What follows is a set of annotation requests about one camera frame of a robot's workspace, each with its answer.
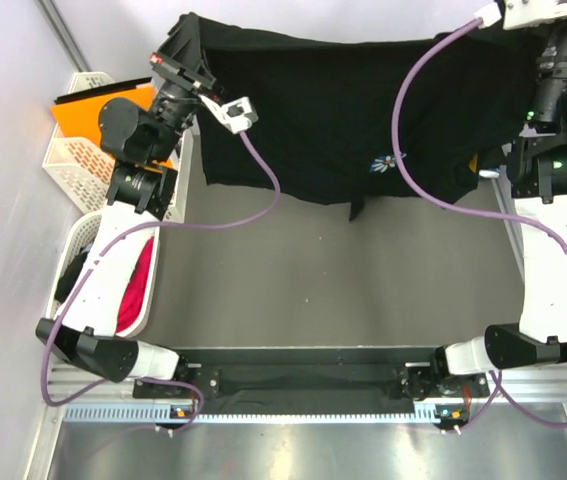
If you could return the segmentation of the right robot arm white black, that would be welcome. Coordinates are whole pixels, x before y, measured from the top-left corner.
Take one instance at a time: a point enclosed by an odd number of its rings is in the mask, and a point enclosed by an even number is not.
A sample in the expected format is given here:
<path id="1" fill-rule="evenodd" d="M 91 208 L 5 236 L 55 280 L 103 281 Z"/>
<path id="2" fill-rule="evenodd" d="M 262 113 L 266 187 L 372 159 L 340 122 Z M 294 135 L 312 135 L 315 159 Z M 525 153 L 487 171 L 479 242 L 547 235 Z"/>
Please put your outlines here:
<path id="1" fill-rule="evenodd" d="M 485 88 L 487 129 L 510 185 L 504 219 L 521 231 L 523 306 L 517 320 L 437 351 L 429 380 L 444 396 L 469 374 L 567 363 L 567 20 L 506 37 L 515 49 Z"/>

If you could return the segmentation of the black t shirt flower print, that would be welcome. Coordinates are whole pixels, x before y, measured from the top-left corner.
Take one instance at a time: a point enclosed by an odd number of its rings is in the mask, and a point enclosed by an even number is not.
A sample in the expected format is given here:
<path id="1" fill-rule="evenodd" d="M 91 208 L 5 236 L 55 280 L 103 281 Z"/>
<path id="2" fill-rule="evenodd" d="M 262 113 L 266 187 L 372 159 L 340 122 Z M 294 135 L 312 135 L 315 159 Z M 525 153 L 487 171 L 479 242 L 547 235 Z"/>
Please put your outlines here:
<path id="1" fill-rule="evenodd" d="M 421 65 L 441 36 L 330 43 L 198 17 L 223 96 L 248 97 L 259 117 L 244 146 L 200 110 L 208 183 L 279 183 L 299 200 L 347 203 L 353 213 L 372 197 L 411 197 L 422 188 L 454 203 L 477 187 L 471 163 L 495 144 L 485 88 L 515 49 L 499 26 L 474 31 Z"/>

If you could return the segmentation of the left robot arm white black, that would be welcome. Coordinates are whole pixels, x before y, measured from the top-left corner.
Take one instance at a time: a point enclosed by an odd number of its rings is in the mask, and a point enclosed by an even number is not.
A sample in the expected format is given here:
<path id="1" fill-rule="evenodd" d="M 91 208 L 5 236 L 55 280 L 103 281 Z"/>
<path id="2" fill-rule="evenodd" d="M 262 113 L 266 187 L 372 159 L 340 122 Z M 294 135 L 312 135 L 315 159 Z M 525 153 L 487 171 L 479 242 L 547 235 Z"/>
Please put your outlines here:
<path id="1" fill-rule="evenodd" d="M 148 108 L 116 97 L 98 114 L 100 147 L 114 159 L 96 237 L 55 319 L 40 319 L 44 356 L 102 379 L 155 378 L 168 396 L 189 387 L 176 352 L 117 334 L 125 291 L 146 244 L 165 218 L 178 174 L 164 163 L 192 125 L 202 93 L 215 87 L 201 50 L 198 17 L 182 15 L 150 64 L 163 83 Z"/>

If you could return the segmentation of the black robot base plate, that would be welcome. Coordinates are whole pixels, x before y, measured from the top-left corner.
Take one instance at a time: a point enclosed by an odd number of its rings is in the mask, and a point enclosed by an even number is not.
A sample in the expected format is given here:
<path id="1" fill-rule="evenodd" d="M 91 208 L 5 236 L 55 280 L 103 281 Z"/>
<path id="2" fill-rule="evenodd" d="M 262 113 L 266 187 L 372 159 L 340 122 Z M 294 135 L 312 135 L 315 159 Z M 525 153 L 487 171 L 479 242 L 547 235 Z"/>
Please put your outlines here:
<path id="1" fill-rule="evenodd" d="M 206 414 L 411 413 L 418 401 L 485 399 L 482 374 L 444 378 L 431 347 L 190 348 L 176 378 Z"/>

